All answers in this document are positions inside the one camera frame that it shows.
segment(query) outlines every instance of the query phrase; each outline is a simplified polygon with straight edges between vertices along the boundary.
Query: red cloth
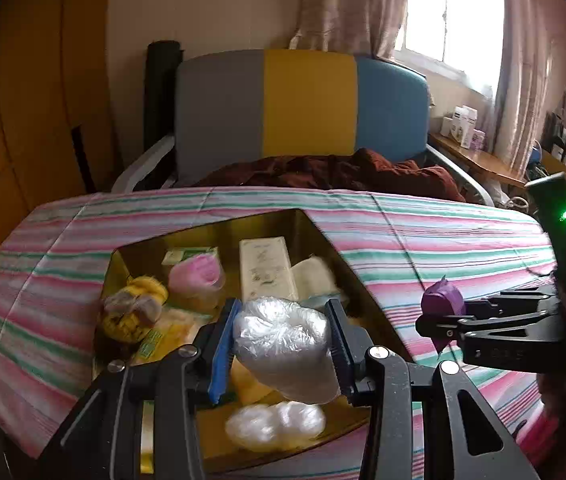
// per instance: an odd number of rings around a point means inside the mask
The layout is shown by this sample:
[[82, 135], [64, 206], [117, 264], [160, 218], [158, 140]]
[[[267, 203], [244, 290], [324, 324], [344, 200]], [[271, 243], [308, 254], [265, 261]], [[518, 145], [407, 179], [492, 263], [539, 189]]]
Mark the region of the red cloth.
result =
[[447, 170], [393, 164], [367, 148], [354, 155], [282, 155], [237, 162], [210, 173], [197, 186], [281, 186], [351, 189], [465, 202]]

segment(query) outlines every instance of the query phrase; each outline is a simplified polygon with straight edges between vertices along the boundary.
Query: table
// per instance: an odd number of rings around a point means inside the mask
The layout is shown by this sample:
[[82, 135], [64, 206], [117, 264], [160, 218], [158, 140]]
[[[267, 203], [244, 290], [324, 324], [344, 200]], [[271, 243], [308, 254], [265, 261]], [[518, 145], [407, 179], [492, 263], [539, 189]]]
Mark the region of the table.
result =
[[[554, 256], [529, 216], [408, 196], [262, 187], [95, 194], [42, 205], [0, 247], [0, 425], [37, 456], [90, 383], [92, 334], [110, 253], [197, 224], [300, 207], [330, 239], [421, 364], [439, 356], [414, 328], [444, 274], [464, 297], [538, 283]], [[457, 356], [460, 350], [455, 348]], [[463, 365], [513, 430], [540, 405], [533, 374]], [[233, 478], [354, 479], [367, 427]], [[413, 477], [423, 475], [415, 408]]]
[[490, 153], [461, 148], [461, 145], [454, 139], [444, 137], [441, 134], [429, 134], [429, 141], [448, 152], [454, 158], [467, 164], [480, 176], [495, 178], [499, 182], [510, 186], [525, 187], [524, 178], [517, 176], [500, 159], [490, 155]]

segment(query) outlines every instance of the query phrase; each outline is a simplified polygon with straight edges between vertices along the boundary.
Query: windowsill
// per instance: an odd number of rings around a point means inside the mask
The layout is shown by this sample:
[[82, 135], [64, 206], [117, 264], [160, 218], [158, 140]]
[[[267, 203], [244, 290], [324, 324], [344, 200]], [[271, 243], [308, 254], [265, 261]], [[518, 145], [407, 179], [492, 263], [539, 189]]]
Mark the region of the windowsill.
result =
[[442, 61], [438, 61], [428, 56], [423, 56], [423, 54], [419, 54], [413, 50], [407, 50], [406, 48], [402, 50], [394, 50], [393, 57], [397, 60], [397, 62], [407, 65], [414, 70], [427, 70], [428, 72], [433, 72], [472, 89], [469, 86], [465, 72], [457, 70]]

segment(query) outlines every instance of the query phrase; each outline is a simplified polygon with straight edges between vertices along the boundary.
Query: crumpled plastic wrap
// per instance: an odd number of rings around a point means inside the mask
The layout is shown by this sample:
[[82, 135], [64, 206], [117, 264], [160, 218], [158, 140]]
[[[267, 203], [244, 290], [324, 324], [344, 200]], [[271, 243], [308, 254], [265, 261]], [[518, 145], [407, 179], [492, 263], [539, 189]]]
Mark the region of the crumpled plastic wrap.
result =
[[232, 442], [257, 452], [293, 449], [324, 429], [325, 415], [319, 406], [294, 401], [246, 406], [225, 423]]
[[279, 298], [247, 301], [234, 320], [234, 355], [266, 386], [306, 404], [339, 394], [327, 318]]

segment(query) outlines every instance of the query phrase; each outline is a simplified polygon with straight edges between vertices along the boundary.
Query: pink curtain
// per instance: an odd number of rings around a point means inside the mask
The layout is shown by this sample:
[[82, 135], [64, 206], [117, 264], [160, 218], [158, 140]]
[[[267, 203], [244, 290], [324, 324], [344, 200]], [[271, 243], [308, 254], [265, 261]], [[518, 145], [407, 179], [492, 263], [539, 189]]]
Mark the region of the pink curtain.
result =
[[290, 48], [388, 59], [407, 0], [303, 0]]
[[493, 154], [519, 176], [525, 171], [541, 117], [551, 67], [543, 11], [535, 0], [505, 0], [503, 58], [492, 121]]

